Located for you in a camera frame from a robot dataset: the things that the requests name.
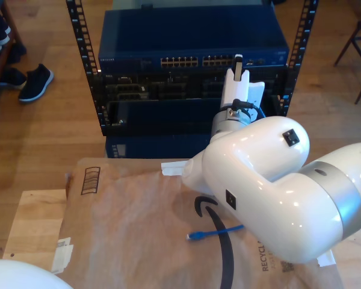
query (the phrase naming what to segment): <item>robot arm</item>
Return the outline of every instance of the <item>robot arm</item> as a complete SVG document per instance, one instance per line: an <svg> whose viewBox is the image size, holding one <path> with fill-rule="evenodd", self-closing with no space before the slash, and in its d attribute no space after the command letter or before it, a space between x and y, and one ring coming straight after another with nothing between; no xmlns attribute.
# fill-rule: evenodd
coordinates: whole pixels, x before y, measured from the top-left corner
<svg viewBox="0 0 361 289"><path fill-rule="evenodd" d="M308 153L299 123L267 117L219 131L182 180L213 194L275 255L305 263L361 228L361 143L302 167Z"/></svg>

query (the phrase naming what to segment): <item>white tape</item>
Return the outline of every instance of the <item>white tape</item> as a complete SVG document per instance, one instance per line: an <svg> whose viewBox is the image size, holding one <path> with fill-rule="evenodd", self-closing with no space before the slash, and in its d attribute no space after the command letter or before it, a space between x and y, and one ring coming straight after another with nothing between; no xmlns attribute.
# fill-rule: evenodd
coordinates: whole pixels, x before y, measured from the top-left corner
<svg viewBox="0 0 361 289"><path fill-rule="evenodd" d="M164 176L181 176L187 161L173 161L162 163L162 174Z"/></svg>
<svg viewBox="0 0 361 289"><path fill-rule="evenodd" d="M70 241L71 238L58 240L51 273L59 274L67 267L69 261L71 260L73 250L73 245L70 245Z"/></svg>
<svg viewBox="0 0 361 289"><path fill-rule="evenodd" d="M329 266L336 264L336 260L333 256L332 250L326 251L321 256L317 258L318 265L320 267Z"/></svg>

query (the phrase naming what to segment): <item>rack unit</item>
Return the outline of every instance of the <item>rack unit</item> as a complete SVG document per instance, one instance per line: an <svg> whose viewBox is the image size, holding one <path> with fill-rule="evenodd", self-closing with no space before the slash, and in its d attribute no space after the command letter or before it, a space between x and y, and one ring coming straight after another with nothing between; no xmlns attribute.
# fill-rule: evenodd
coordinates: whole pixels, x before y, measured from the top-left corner
<svg viewBox="0 0 361 289"><path fill-rule="evenodd" d="M263 102L264 110L268 110L268 108L271 109L274 107L276 108L275 111L277 112L277 115L286 116L288 113L295 83L297 82L298 74L312 29L313 20L318 7L318 1L319 0L304 0L291 57L286 67L277 70L275 67L264 67L262 70L260 70L253 67L253 64L254 66L262 65L262 59L246 60L246 69L250 70L250 80L265 81L265 92L268 92L271 96L267 100L266 104ZM134 85L133 83L138 82L138 77L140 77L139 81L142 81L142 79L145 79L145 76L140 75L131 77L133 81L131 81L130 78L123 79L123 77L120 77L118 78L117 84L115 84L115 80L112 79L113 76L103 75L97 69L81 0L66 0L66 3L80 51L83 67L87 74L87 81L90 86L94 106L99 118L100 127L102 128L103 135L115 136L116 131L119 129L118 125L123 123L122 119L113 119L114 116L112 114L115 110L114 106L117 105L115 102L126 99L142 100L147 97L147 88L152 89L152 91L156 93L155 99L161 99L161 90L173 89L177 84L164 84L163 82L158 81L154 84L147 83L146 87L143 80L143 84L135 85L133 91L121 93L125 88L123 85ZM213 56L212 58L210 57L209 59L204 58L202 64L199 63L199 65L213 67L229 66L230 62L232 61L230 56L231 55L219 55ZM173 58L163 58L161 60L161 66L164 70L167 67L178 67L179 69L177 69L177 71L182 71L181 68L183 67L187 68L188 66L192 67L195 65L198 65L197 59L193 60L191 57L185 58L181 55L175 55ZM218 73L214 74L212 77L214 79L213 81L208 79L208 75L206 76L206 79L199 79L203 82L202 88L191 86L188 88L189 91L193 91L194 94L200 93L201 97L203 97L204 94L208 94L210 98L214 97L214 95L216 98L219 98L221 89L223 87L224 74L222 73L222 75L220 75ZM188 96L188 91L185 90L184 86L182 87L182 84L178 84L177 86L180 88L180 92L176 93L177 98L182 99L183 96L186 98Z"/></svg>

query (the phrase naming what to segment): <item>amazon logo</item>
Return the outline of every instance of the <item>amazon logo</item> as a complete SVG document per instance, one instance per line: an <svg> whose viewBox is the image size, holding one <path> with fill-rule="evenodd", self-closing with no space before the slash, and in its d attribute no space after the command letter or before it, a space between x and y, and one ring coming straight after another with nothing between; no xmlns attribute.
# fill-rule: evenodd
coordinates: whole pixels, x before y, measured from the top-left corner
<svg viewBox="0 0 361 289"><path fill-rule="evenodd" d="M218 205L218 203L210 197L198 196L195 198L194 207L199 217L203 217L202 214L202 202ZM225 230L224 223L219 218L218 214L209 206L205 206L207 212L212 219L217 231ZM230 237L227 232L219 234L219 241L222 251L222 278L220 289L231 289L234 279L234 254L233 247L231 245Z"/></svg>

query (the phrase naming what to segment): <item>cardboard box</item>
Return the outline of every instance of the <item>cardboard box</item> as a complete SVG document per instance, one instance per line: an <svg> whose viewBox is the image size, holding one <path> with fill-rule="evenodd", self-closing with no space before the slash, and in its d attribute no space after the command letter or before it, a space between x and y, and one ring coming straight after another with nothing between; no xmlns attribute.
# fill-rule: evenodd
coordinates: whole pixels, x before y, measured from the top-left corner
<svg viewBox="0 0 361 289"><path fill-rule="evenodd" d="M163 176L160 160L83 159L60 231L73 252L57 276L82 289L343 288L335 265L284 262L246 229L187 241L239 225L214 202Z"/></svg>

